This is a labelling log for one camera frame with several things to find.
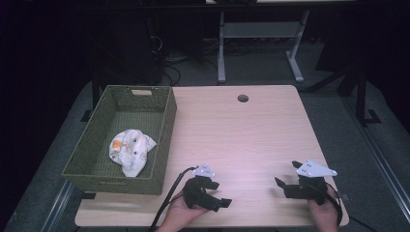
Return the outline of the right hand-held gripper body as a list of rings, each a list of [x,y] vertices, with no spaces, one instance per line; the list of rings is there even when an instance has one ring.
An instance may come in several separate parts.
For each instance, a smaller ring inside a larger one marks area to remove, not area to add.
[[[327,192],[328,185],[325,178],[336,176],[337,172],[313,160],[307,160],[300,168],[296,168],[299,177],[297,185],[285,186],[283,192],[286,198],[314,200],[322,205],[326,199],[337,204]]]

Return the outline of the green woven basket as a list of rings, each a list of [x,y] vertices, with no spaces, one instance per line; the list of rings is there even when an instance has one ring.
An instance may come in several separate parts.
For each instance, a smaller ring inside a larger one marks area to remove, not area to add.
[[[176,111],[168,86],[107,86],[62,176],[86,191],[160,195]],[[135,177],[109,157],[111,140],[125,130],[139,130],[156,142]]]

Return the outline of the white patterned cloth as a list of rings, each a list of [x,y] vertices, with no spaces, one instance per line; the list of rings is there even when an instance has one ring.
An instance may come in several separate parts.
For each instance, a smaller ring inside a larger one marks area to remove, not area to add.
[[[124,130],[111,140],[109,157],[122,166],[126,177],[135,178],[145,167],[148,153],[157,142],[141,130]]]

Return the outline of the person's right hand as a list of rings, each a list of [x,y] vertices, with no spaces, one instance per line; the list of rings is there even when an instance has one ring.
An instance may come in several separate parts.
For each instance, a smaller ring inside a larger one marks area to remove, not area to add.
[[[322,205],[318,205],[314,200],[308,200],[307,205],[311,219],[319,232],[338,232],[338,212],[328,199]]]

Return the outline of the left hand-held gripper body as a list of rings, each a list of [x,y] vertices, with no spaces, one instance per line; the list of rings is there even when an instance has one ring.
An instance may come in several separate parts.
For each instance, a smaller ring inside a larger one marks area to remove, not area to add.
[[[203,187],[203,184],[206,181],[213,181],[212,178],[215,176],[215,173],[211,170],[208,163],[194,168],[192,173],[194,177],[188,179],[183,187],[184,200],[189,208],[199,206],[207,209],[207,200],[213,195],[207,193],[207,189]]]

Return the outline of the black metal stand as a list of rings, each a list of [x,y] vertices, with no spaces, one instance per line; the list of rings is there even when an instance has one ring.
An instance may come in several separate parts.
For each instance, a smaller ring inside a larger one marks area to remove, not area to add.
[[[95,72],[92,77],[91,85],[92,85],[92,108],[87,109],[83,113],[81,122],[88,122],[90,120],[92,113],[94,109],[97,107],[97,104],[100,100],[101,88],[100,88],[100,83],[99,83],[99,75],[97,72]]]
[[[359,123],[366,127],[368,124],[380,124],[381,120],[373,109],[366,109],[366,75],[361,68],[354,71],[356,87],[355,115]]]

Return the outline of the metal floor rail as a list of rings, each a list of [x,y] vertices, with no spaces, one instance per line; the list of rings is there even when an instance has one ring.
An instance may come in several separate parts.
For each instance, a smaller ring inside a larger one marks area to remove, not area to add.
[[[55,232],[72,194],[73,184],[69,181],[64,181],[54,198],[51,209],[46,215],[41,232]]]
[[[407,222],[410,224],[410,194],[404,189],[402,183],[399,181],[398,177],[384,157],[382,150],[376,144],[376,141],[368,130],[368,126],[362,123],[356,116],[353,102],[347,98],[342,98],[341,102],[346,108],[349,116],[352,118],[355,127],[359,131],[367,147],[371,151],[375,165],[392,193],[397,206],[401,210]]]

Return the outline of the grey metal desk frame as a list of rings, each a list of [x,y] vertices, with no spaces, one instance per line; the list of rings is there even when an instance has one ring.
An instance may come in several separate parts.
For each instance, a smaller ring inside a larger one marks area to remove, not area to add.
[[[224,42],[226,39],[293,39],[293,47],[285,52],[286,59],[297,83],[304,77],[296,55],[308,22],[309,11],[304,11],[299,21],[284,22],[226,22],[220,13],[218,83],[226,81]]]

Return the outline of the person's left hand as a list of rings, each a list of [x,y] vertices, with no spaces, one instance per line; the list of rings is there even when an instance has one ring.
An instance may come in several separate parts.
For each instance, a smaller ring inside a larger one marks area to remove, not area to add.
[[[189,208],[183,195],[184,193],[180,191],[172,198],[165,218],[155,232],[179,232],[187,227],[196,218],[208,213],[207,209],[199,206]]]

